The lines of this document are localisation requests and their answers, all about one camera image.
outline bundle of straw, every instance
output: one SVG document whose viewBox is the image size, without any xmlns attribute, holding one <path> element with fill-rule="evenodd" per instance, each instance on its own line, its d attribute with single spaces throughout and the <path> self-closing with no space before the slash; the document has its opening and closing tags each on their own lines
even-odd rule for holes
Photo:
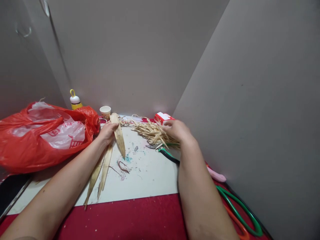
<svg viewBox="0 0 320 240">
<path fill-rule="evenodd" d="M 170 147 L 174 148 L 180 148 L 180 143 L 173 137 L 169 136 L 164 130 L 162 126 L 157 125 L 156 123 L 153 123 L 150 121 L 147 117 L 141 117 L 147 120 L 146 123 L 144 122 L 138 122 L 134 120 L 125 120 L 123 118 L 120 119 L 120 123 L 122 126 L 129 126 L 132 125 L 132 131 L 136 131 L 140 136 L 147 139 L 149 144 L 152 145 L 164 145 L 166 148 L 168 148 L 168 145 Z"/>
</svg>

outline red floor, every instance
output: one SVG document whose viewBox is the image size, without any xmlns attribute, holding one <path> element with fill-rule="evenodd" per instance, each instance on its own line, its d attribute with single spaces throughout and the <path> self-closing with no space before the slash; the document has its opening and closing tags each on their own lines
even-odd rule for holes
<svg viewBox="0 0 320 240">
<path fill-rule="evenodd" d="M 241 207 L 235 207 L 253 227 Z M 10 215 L 0 225 L 0 236 L 17 215 Z M 55 239 L 124 239 L 124 240 L 185 240 L 188 239 L 179 195 L 140 198 L 74 207 L 62 223 Z M 266 236 L 250 239 L 267 240 Z"/>
</svg>

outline bottle cap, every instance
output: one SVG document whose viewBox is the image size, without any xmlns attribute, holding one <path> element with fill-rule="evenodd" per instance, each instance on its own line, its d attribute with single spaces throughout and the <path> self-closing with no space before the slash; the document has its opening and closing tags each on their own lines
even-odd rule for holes
<svg viewBox="0 0 320 240">
<path fill-rule="evenodd" d="M 70 97 L 71 103 L 73 103 L 73 104 L 80 103 L 80 98 L 78 96 L 76 96 L 76 93 L 74 92 L 73 89 L 70 90 L 70 94 L 71 94 L 71 97 Z"/>
</svg>

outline person's left hand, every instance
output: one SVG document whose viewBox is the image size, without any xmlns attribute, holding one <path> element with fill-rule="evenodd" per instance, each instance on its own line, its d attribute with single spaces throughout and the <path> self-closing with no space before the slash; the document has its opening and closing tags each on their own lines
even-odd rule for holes
<svg viewBox="0 0 320 240">
<path fill-rule="evenodd" d="M 107 145 L 110 144 L 110 142 L 114 138 L 113 130 L 116 129 L 118 126 L 119 126 L 118 123 L 111 123 L 111 122 L 106 123 L 102 127 L 102 129 L 101 129 L 101 131 L 100 131 L 100 133 L 99 133 L 97 138 L 99 138 L 103 142 L 107 143 Z"/>
</svg>

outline forearm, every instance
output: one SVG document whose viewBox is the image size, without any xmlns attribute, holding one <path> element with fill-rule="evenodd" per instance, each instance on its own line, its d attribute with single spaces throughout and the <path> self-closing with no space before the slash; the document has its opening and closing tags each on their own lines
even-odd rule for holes
<svg viewBox="0 0 320 240">
<path fill-rule="evenodd" d="M 87 183 L 105 148 L 105 141 L 96 138 L 64 166 L 19 214 L 1 240 L 23 236 L 31 236 L 37 240 L 52 239 Z"/>
<path fill-rule="evenodd" d="M 193 137 L 181 142 L 179 191 L 191 240 L 239 239 Z"/>
</svg>

